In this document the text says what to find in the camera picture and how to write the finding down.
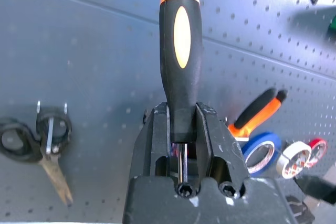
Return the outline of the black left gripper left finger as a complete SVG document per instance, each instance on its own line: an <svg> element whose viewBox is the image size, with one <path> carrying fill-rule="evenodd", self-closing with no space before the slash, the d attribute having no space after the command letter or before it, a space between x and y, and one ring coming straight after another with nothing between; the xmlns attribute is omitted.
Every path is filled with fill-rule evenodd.
<svg viewBox="0 0 336 224"><path fill-rule="evenodd" d="M167 105L162 102L146 115L133 149L133 176L165 176L170 173L170 140Z"/></svg>

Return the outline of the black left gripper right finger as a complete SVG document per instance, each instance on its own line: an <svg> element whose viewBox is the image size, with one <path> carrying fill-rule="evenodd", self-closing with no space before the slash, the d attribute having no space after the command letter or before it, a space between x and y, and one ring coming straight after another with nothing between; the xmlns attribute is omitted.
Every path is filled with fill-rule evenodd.
<svg viewBox="0 0 336 224"><path fill-rule="evenodd" d="M212 107L196 105L196 159L199 181L243 182L249 177L239 143Z"/></svg>

